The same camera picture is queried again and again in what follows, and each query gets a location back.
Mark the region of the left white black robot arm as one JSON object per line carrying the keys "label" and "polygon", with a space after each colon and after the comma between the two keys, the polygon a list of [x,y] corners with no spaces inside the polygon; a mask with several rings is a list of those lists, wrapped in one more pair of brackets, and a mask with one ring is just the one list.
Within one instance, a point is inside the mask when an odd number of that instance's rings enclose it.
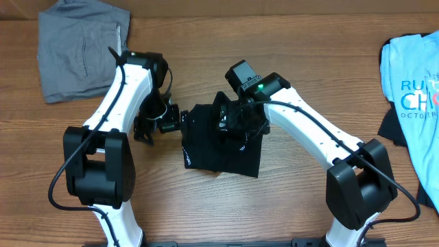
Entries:
{"label": "left white black robot arm", "polygon": [[161,93],[171,69],[162,54],[113,53],[116,74],[105,98],[81,127],[63,136],[67,191],[79,199],[78,211],[91,211],[106,236],[106,246],[145,246],[145,233],[131,205],[136,171],[129,135],[153,145],[156,130],[180,127],[178,106],[171,93]]}

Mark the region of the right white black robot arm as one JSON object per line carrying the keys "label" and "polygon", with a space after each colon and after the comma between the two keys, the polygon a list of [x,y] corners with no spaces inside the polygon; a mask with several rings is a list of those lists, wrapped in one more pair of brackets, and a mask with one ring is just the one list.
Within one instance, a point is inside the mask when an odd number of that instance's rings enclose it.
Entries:
{"label": "right white black robot arm", "polygon": [[278,126],[301,144],[326,173],[326,204],[334,220],[314,246],[384,246],[368,239],[371,223],[396,198],[386,148],[378,140],[363,142],[334,126],[310,107],[282,76],[260,76],[246,61],[225,75],[237,100],[218,92],[211,104],[181,114],[185,167],[259,175],[261,142]]}

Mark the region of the black polo shirt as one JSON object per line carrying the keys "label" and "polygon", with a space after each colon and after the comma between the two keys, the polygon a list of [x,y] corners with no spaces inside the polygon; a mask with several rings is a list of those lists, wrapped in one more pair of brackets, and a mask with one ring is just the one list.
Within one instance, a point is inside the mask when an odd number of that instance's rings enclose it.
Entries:
{"label": "black polo shirt", "polygon": [[228,172],[256,178],[259,175],[259,137],[226,137],[217,131],[220,104],[233,102],[218,92],[212,104],[197,104],[189,111],[182,133],[182,151],[187,169]]}

